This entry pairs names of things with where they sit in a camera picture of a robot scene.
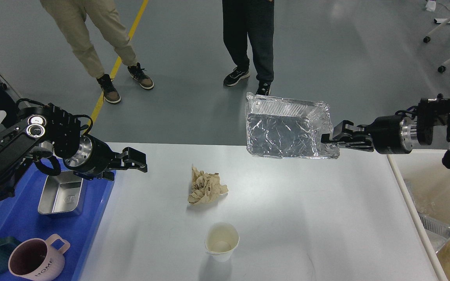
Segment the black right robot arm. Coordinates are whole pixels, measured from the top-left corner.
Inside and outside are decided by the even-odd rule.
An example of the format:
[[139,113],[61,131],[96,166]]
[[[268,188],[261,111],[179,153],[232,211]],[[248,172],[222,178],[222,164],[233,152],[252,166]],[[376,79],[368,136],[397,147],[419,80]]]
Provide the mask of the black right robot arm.
[[418,105],[378,117],[368,125],[355,126],[351,121],[341,121],[332,133],[321,136],[321,142],[358,151],[409,154],[415,144],[432,144],[435,126],[446,127],[448,149],[442,164],[450,169],[450,98],[442,94],[437,98],[422,98]]

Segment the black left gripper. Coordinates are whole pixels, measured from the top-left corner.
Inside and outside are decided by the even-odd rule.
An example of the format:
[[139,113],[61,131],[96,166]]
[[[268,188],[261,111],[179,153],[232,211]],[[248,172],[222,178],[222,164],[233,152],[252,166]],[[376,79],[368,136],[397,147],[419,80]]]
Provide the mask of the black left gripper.
[[117,154],[105,142],[91,135],[80,137],[80,146],[77,152],[72,157],[64,159],[64,165],[73,171],[74,175],[85,180],[98,178],[114,181],[115,173],[109,165],[115,158],[116,169],[137,169],[143,173],[148,172],[145,153],[126,147]]

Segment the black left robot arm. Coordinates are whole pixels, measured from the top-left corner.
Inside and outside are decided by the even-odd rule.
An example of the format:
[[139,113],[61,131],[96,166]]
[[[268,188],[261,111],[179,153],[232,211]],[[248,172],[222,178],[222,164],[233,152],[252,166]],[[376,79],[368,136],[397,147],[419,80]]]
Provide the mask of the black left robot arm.
[[17,110],[17,122],[0,133],[0,201],[13,197],[15,186],[31,164],[48,176],[66,169],[86,180],[114,180],[115,170],[146,173],[146,155],[131,147],[116,153],[90,135],[92,124],[82,124],[82,114],[32,101],[33,107]]

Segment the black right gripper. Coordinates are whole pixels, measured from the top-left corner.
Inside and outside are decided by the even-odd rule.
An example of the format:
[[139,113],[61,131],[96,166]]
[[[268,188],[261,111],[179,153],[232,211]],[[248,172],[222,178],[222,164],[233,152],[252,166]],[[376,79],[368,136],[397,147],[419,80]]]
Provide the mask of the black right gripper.
[[378,117],[369,126],[343,120],[334,127],[332,139],[330,134],[323,134],[321,142],[380,154],[409,154],[413,144],[419,143],[416,122],[405,115]]

